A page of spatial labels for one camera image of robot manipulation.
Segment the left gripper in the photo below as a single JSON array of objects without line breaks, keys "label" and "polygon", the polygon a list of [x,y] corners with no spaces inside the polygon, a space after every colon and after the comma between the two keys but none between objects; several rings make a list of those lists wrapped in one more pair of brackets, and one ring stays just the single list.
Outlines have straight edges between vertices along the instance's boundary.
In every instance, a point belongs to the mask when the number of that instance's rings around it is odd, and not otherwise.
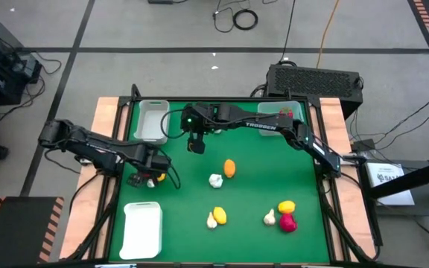
[{"label": "left gripper", "polygon": [[162,173],[167,173],[171,166],[171,158],[166,156],[157,147],[145,147],[140,160],[139,170],[142,173],[131,173],[126,180],[129,186],[138,188],[146,183],[147,179],[143,173],[148,176],[160,176]]}]

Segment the orange oval fruit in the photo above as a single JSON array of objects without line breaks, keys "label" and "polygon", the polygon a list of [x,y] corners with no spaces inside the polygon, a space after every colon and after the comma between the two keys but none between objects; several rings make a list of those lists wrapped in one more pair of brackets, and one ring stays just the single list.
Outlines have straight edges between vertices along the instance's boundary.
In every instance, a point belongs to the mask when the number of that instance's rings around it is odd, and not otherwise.
[{"label": "orange oval fruit", "polygon": [[235,162],[231,159],[227,159],[223,164],[223,172],[227,178],[232,178],[236,173]]}]

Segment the red tomato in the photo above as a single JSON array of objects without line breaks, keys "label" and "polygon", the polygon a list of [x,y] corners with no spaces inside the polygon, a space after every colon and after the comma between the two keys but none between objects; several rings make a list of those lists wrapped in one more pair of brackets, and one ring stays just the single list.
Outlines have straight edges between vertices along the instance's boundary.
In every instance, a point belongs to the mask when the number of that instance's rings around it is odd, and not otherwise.
[{"label": "red tomato", "polygon": [[283,232],[294,232],[297,230],[298,225],[292,214],[283,214],[279,220],[280,229]]}]

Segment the light grey plastic bin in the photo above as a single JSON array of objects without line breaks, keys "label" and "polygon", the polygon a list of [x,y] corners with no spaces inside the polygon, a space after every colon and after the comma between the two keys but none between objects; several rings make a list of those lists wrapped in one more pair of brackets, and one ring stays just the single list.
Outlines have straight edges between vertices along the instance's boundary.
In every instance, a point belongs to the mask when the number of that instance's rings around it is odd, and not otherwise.
[{"label": "light grey plastic bin", "polygon": [[166,100],[142,100],[139,103],[139,116],[133,137],[156,145],[165,144],[168,138],[162,132],[161,122],[164,131],[168,132],[170,116],[163,118],[163,115],[169,111],[170,104]]}]

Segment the white plastic bin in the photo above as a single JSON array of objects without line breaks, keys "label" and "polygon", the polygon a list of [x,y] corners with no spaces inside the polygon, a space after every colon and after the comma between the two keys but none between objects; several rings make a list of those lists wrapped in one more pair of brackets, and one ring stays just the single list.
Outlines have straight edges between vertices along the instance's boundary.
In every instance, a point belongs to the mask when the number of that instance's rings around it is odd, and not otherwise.
[{"label": "white plastic bin", "polygon": [[132,202],[124,206],[122,260],[155,258],[162,251],[163,213],[157,202]]}]

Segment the green table mat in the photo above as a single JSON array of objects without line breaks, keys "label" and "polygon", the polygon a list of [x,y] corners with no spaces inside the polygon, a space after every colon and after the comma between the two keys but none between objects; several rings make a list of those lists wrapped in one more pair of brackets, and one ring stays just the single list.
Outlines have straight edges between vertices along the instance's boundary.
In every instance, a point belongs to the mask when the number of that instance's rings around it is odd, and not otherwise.
[{"label": "green table mat", "polygon": [[[289,147],[280,136],[262,136],[239,128],[204,138],[204,154],[190,153],[179,127],[182,103],[170,105],[170,138],[163,150],[171,157],[181,181],[171,179],[156,188],[121,185],[118,204],[154,201],[163,213],[159,262],[204,263],[326,263],[329,260],[313,159]],[[223,164],[235,162],[227,178]],[[223,177],[221,188],[209,184],[211,174]],[[291,213],[298,228],[283,232],[278,204],[296,203]],[[214,207],[222,207],[227,223],[208,229]],[[264,225],[274,209],[276,224]]]}]

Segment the clear plastic bin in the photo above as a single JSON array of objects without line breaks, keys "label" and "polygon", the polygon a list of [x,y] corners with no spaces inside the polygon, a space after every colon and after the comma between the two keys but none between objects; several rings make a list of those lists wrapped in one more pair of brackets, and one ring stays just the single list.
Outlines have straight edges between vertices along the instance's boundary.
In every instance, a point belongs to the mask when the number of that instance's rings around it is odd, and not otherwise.
[{"label": "clear plastic bin", "polygon": [[305,123],[304,109],[297,101],[261,102],[258,104],[258,112],[264,114],[284,114],[290,118]]}]

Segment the black computer case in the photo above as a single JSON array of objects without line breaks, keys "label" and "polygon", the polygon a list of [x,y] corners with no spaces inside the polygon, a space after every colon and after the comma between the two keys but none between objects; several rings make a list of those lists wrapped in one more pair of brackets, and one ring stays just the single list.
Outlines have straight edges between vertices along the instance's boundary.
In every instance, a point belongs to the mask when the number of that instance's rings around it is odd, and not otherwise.
[{"label": "black computer case", "polygon": [[348,118],[363,103],[363,78],[357,72],[276,64],[267,72],[263,95],[337,98]]}]

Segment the black metal beam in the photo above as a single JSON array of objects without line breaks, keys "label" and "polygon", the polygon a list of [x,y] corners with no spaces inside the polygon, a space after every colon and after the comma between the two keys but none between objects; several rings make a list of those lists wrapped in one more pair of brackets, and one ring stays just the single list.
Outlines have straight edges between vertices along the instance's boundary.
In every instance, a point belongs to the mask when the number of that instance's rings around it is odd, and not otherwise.
[{"label": "black metal beam", "polygon": [[373,199],[378,199],[427,184],[429,184],[429,166],[407,173],[392,181],[371,188],[370,196]]}]

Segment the grey side table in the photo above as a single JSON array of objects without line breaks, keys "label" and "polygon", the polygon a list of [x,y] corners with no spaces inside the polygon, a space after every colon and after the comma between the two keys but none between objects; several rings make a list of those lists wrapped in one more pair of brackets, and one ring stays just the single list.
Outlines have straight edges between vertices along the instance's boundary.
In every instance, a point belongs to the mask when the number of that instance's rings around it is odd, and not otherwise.
[{"label": "grey side table", "polygon": [[[420,169],[429,166],[429,161],[410,161],[410,160],[393,160],[396,163],[399,163],[402,167],[411,168],[412,170]],[[363,186],[363,189],[366,189],[367,186],[370,186],[370,182],[367,176],[366,164],[360,166],[358,168],[358,175]],[[382,216],[400,216],[401,212],[405,214],[410,214],[418,217],[429,217],[429,184],[413,188],[410,190],[412,194],[414,205],[406,205],[406,206],[397,206],[397,205],[388,205],[392,210],[382,206],[382,205],[374,205],[373,201],[366,200],[366,194],[364,194],[364,201],[366,207],[369,209],[370,218],[373,219],[373,212],[376,215]]]}]

